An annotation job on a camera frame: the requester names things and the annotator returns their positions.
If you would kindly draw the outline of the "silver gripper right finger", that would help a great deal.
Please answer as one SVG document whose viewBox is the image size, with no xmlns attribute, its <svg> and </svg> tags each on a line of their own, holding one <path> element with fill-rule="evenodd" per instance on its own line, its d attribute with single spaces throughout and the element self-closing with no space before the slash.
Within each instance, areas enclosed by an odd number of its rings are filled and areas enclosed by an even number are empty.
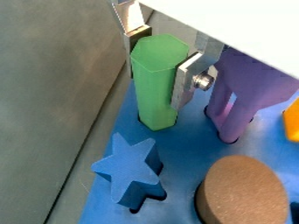
<svg viewBox="0 0 299 224">
<path fill-rule="evenodd" d="M 171 100 L 175 110 L 189 102 L 196 88 L 203 91 L 211 88 L 215 78 L 208 69 L 219 61 L 223 47 L 224 44 L 215 38 L 200 31 L 196 33 L 196 52 L 176 67 Z"/>
</svg>

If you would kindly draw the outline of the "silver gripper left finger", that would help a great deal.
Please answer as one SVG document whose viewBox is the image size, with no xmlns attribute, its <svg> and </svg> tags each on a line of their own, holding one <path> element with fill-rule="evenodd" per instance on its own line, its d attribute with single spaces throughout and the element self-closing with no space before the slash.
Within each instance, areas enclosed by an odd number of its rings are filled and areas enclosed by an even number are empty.
<svg viewBox="0 0 299 224">
<path fill-rule="evenodd" d="M 111 0 L 111 9 L 124 40 L 128 75 L 133 77 L 131 52 L 137 40 L 152 35 L 152 28 L 145 24 L 140 3 L 136 0 Z"/>
</svg>

